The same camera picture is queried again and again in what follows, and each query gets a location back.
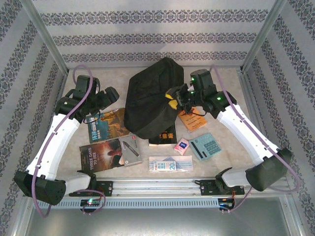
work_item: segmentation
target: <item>small pink package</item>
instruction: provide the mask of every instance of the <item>small pink package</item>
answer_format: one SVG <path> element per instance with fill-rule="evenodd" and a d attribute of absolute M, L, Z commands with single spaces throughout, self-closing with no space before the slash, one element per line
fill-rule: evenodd
<path fill-rule="evenodd" d="M 184 155 L 188 147 L 189 147 L 189 142 L 186 139 L 181 139 L 174 147 L 174 150 L 179 152 L 180 155 Z"/>

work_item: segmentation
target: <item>calculator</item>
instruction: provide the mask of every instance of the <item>calculator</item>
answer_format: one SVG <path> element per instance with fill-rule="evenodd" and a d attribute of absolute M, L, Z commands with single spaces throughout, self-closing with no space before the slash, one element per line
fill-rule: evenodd
<path fill-rule="evenodd" d="M 200 161 L 207 160 L 222 150 L 210 133 L 190 140 L 189 144 Z"/>

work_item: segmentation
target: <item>marble table surface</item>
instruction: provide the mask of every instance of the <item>marble table surface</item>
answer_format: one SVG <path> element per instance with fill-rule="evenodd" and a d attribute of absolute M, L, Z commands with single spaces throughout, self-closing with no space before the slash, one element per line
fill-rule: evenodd
<path fill-rule="evenodd" d="M 184 67 L 185 82 L 188 83 L 190 81 L 189 75 L 191 72 L 202 68 L 203 67 Z M 110 111 L 125 106 L 129 79 L 143 69 L 144 68 L 114 68 L 92 70 L 93 76 L 99 78 L 100 80 L 101 89 L 112 86 L 120 95 L 119 100 L 108 107 L 105 111 Z M 217 89 L 221 90 L 215 73 L 213 71 L 211 73 L 214 83 L 217 85 Z M 220 68 L 219 73 L 226 89 L 236 98 L 245 115 L 248 116 L 248 110 L 246 108 L 236 69 Z M 88 73 L 84 70 L 78 70 L 76 75 L 80 74 L 87 75 Z M 70 89 L 73 88 L 75 88 L 75 85 L 72 80 L 72 70 L 70 70 L 63 94 L 65 95 Z M 143 160 L 142 164 L 131 167 L 118 167 L 107 171 L 97 172 L 96 176 L 110 178 L 214 177 L 217 173 L 228 167 L 242 168 L 253 166 L 252 160 L 246 150 L 232 135 L 232 133 L 227 128 L 225 128 L 225 126 L 219 123 L 218 120 L 215 120 L 211 115 L 206 115 L 205 119 L 207 120 L 207 125 L 191 133 L 187 131 L 178 117 L 175 122 L 178 141 L 181 138 L 190 140 L 210 132 L 222 148 L 222 152 L 205 161 L 199 161 L 199 159 L 193 153 L 193 150 L 188 148 L 185 155 L 192 155 L 193 172 L 150 173 L 148 163 L 149 156 L 168 156 L 179 154 L 174 151 L 175 145 L 165 147 L 149 147 L 148 140 L 142 140 L 138 138 Z M 88 126 L 81 124 L 78 130 L 74 133 L 69 142 L 69 145 L 65 150 L 59 165 L 57 179 L 67 178 L 77 170 L 81 169 L 79 147 L 88 144 L 90 144 Z"/>

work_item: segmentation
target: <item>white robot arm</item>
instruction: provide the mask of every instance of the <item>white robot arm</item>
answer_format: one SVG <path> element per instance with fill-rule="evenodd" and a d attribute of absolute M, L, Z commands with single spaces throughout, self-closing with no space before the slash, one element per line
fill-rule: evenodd
<path fill-rule="evenodd" d="M 173 104 L 171 106 L 176 109 L 179 106 L 187 114 L 190 113 L 192 107 L 202 106 L 206 113 L 210 113 L 233 133 L 253 161 L 253 166 L 250 168 L 228 168 L 216 175 L 216 185 L 221 193 L 229 192 L 234 186 L 244 185 L 251 185 L 256 190 L 263 191 L 283 177 L 287 168 L 272 151 L 286 163 L 290 163 L 291 152 L 286 148 L 280 150 L 270 142 L 244 115 L 231 94 L 227 93 L 233 103 L 232 107 L 224 93 L 217 91 L 210 71 L 201 69 L 192 72 L 190 76 L 190 88 L 184 84 L 172 88 L 166 93 L 166 97 L 177 101 L 177 103 L 170 103 L 170 105 Z M 241 115 L 242 119 L 237 116 L 234 109 Z M 267 147 L 245 123 L 264 141 Z"/>
<path fill-rule="evenodd" d="M 65 97 L 61 98 L 55 108 L 55 115 L 50 130 L 38 152 L 35 159 L 27 167 L 25 172 L 17 171 L 14 181 L 26 196 L 32 197 L 32 179 L 38 169 L 35 181 L 35 192 L 38 200 L 44 201 L 51 205 L 58 204 L 64 195 L 82 189 L 94 190 L 96 185 L 96 176 L 92 173 L 76 172 L 72 177 L 66 180 L 56 180 L 57 170 L 63 153 L 80 123 L 85 119 L 86 115 L 95 115 L 100 110 L 105 109 L 119 98 L 117 91 L 108 87 L 104 91 L 100 91 L 100 84 L 97 78 L 93 78 L 92 88 L 86 100 L 82 102 L 90 85 L 89 76 L 78 76 L 76 88 L 69 91 Z M 40 166 L 38 159 L 45 145 L 47 146 Z"/>

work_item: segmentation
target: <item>black bag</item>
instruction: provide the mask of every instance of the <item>black bag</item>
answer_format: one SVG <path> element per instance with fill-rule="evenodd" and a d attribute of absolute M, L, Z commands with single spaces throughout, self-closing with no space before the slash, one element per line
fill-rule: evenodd
<path fill-rule="evenodd" d="M 165 93 L 184 83 L 184 69 L 163 58 L 129 81 L 125 107 L 125 127 L 142 139 L 153 138 L 174 124 L 177 111 Z"/>

